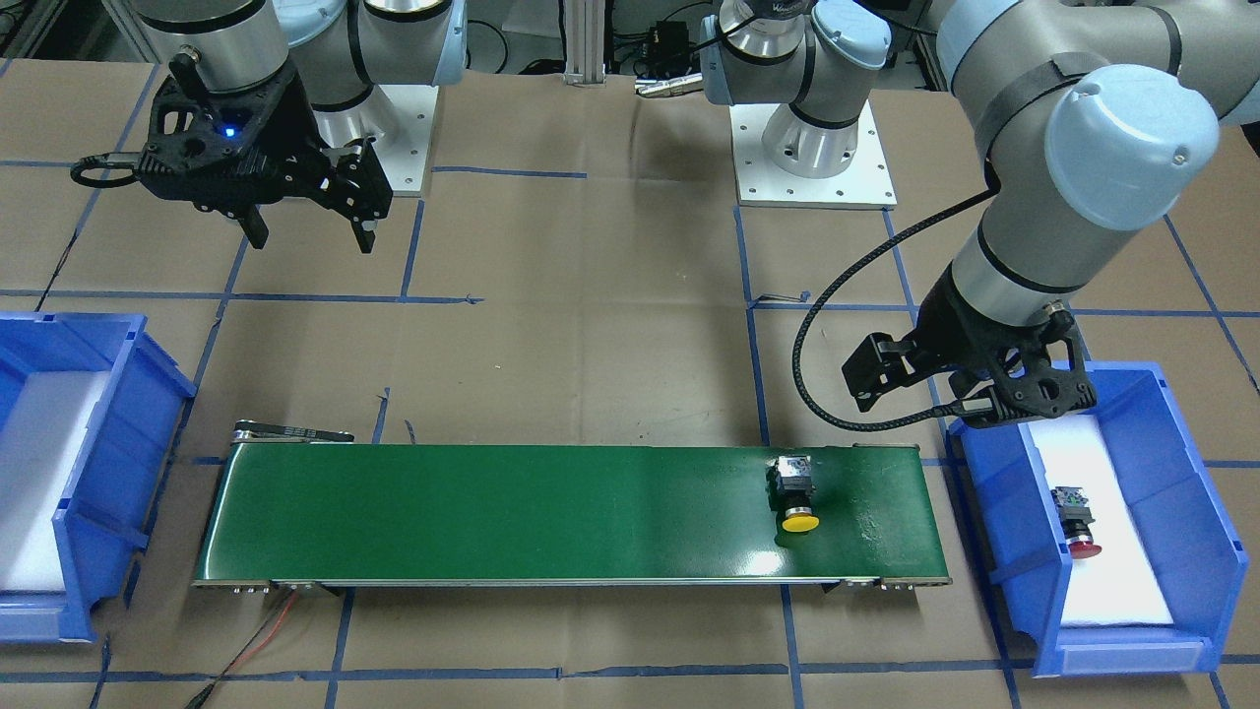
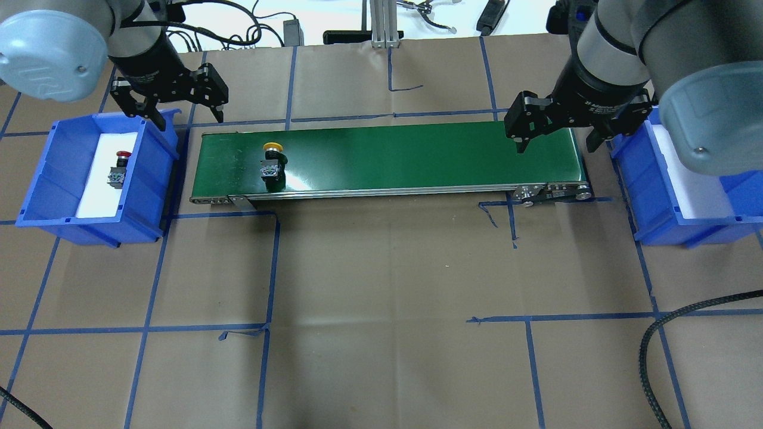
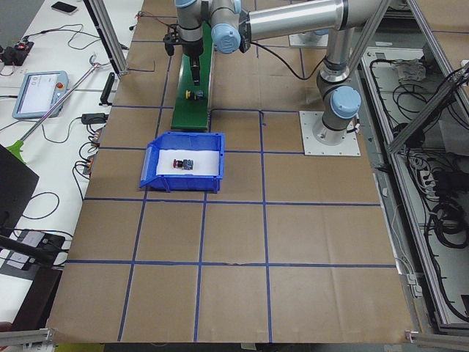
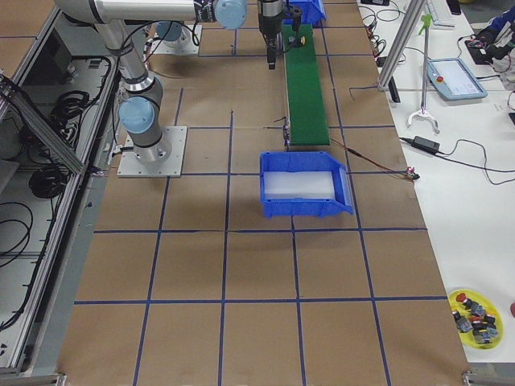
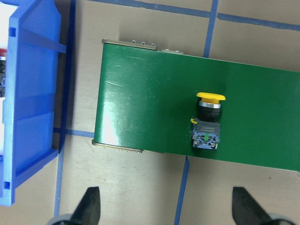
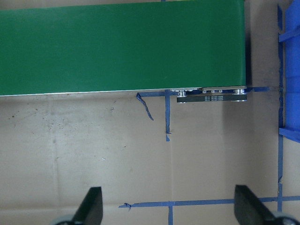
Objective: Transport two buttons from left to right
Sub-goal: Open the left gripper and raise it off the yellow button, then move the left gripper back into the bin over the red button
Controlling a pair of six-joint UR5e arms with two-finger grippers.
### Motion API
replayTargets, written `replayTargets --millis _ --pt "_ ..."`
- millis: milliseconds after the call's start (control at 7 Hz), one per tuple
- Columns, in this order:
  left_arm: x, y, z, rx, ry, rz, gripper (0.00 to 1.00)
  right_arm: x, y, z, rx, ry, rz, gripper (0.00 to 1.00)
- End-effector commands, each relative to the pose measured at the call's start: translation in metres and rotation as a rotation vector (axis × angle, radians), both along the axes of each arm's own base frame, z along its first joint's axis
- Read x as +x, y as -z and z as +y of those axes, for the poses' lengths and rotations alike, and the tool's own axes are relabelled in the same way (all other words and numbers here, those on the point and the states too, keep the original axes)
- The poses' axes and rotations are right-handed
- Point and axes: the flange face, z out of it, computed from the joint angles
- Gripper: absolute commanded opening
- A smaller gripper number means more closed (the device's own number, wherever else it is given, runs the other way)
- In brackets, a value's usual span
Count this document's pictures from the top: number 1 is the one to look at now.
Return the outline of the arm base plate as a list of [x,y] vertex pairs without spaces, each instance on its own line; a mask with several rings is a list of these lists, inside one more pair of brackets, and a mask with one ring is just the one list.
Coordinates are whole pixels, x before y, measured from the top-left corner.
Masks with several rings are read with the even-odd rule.
[[437,87],[384,84],[355,107],[315,113],[323,139],[340,149],[352,139],[373,139],[374,152],[396,196],[423,196],[428,173]]
[[730,108],[742,207],[881,210],[898,203],[876,118],[829,130],[801,122],[788,105]]

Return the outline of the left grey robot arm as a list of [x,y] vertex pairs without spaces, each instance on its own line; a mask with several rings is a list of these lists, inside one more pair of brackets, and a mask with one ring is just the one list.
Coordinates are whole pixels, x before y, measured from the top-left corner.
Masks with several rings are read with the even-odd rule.
[[987,210],[903,337],[873,332],[843,364],[868,412],[881,395],[950,377],[954,403],[895,421],[842,421],[806,390],[806,332],[793,341],[803,403],[839,429],[896,429],[949,416],[975,426],[1053,419],[1097,403],[1068,300],[1159,220],[1207,161],[1223,125],[1257,120],[1255,1],[944,1],[935,37],[949,93],[974,131],[987,188],[897,234],[976,203]]

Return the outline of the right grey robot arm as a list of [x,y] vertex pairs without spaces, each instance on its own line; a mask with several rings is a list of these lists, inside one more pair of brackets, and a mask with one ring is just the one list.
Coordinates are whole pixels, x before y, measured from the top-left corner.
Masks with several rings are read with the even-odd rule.
[[123,184],[234,220],[265,247],[261,207],[307,199],[370,252],[404,152],[388,84],[456,84],[467,58],[464,1],[136,1],[166,62],[139,152],[112,159]]

